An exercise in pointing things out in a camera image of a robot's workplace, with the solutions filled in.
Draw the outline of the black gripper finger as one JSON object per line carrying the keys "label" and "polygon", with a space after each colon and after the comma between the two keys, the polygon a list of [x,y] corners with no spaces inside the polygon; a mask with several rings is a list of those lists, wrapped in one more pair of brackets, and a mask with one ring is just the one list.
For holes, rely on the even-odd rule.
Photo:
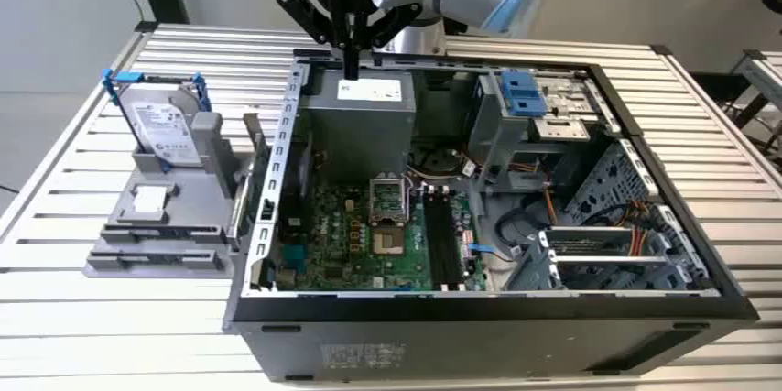
{"label": "black gripper finger", "polygon": [[340,0],[328,0],[328,15],[314,6],[311,0],[276,0],[283,11],[318,44],[328,44],[342,51],[343,79],[352,79],[352,43],[348,20]]}
{"label": "black gripper finger", "polygon": [[359,58],[363,50],[383,47],[418,18],[423,11],[420,3],[392,7],[384,15],[370,24],[370,11],[355,12],[351,35],[351,79],[359,78]]}

